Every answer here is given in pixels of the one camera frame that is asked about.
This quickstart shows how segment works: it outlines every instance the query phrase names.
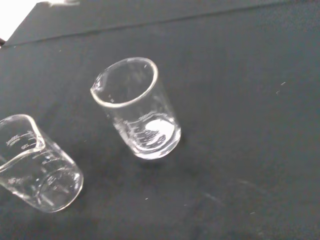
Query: beaker base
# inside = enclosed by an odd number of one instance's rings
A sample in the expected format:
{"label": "beaker base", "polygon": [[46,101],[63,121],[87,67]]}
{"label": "beaker base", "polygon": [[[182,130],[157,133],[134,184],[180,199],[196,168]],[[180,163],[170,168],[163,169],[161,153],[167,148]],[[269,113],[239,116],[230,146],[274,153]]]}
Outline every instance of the beaker base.
{"label": "beaker base", "polygon": [[45,179],[38,193],[39,209],[46,213],[60,211],[79,195],[84,177],[77,169],[60,169]]}
{"label": "beaker base", "polygon": [[166,155],[168,155],[175,147],[178,145],[181,138],[181,129],[177,129],[174,131],[174,137],[169,144],[166,144],[163,148],[158,149],[157,151],[152,152],[133,152],[134,155],[141,159],[145,160],[155,160],[160,159]]}

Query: glass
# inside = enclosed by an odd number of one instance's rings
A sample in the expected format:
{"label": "glass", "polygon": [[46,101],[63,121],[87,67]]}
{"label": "glass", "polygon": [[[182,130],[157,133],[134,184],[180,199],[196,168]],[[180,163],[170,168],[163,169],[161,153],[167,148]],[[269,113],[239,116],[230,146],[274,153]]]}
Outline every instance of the glass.
{"label": "glass", "polygon": [[177,146],[181,128],[151,60],[121,60],[102,72],[90,90],[137,157],[158,159]]}
{"label": "glass", "polygon": [[75,162],[20,114],[0,121],[0,184],[43,212],[64,209],[78,196],[83,174]]}

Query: beaker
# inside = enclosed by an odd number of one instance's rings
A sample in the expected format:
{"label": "beaker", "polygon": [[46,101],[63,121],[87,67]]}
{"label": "beaker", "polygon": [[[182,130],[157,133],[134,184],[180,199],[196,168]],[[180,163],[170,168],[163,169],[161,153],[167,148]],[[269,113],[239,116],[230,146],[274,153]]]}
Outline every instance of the beaker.
{"label": "beaker", "polygon": [[90,91],[136,156],[158,159],[177,146],[181,128],[153,61],[121,60],[102,72]]}
{"label": "beaker", "polygon": [[0,184],[43,212],[67,207],[83,186],[75,162],[25,114],[0,121]]}

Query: black tablecloth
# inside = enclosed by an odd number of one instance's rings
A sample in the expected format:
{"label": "black tablecloth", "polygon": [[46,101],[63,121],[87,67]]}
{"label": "black tablecloth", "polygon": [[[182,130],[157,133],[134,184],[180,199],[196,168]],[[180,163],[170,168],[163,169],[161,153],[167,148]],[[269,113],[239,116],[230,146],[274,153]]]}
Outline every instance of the black tablecloth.
{"label": "black tablecloth", "polygon": [[[1,188],[0,238],[318,240],[319,12],[292,1],[47,40],[22,25],[0,49],[0,118],[33,116],[84,189],[46,214]],[[130,152],[90,94],[127,57],[157,64],[181,123],[157,164]]]}

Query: table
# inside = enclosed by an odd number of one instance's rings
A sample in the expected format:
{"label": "table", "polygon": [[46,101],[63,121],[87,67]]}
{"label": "table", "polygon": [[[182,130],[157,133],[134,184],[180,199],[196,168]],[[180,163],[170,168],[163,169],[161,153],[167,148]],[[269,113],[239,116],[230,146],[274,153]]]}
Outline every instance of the table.
{"label": "table", "polygon": [[[84,189],[45,214],[1,188],[1,239],[319,239],[320,5],[224,2],[35,7],[0,49],[0,118],[33,116]],[[90,94],[127,57],[157,64],[181,124],[161,163]]]}

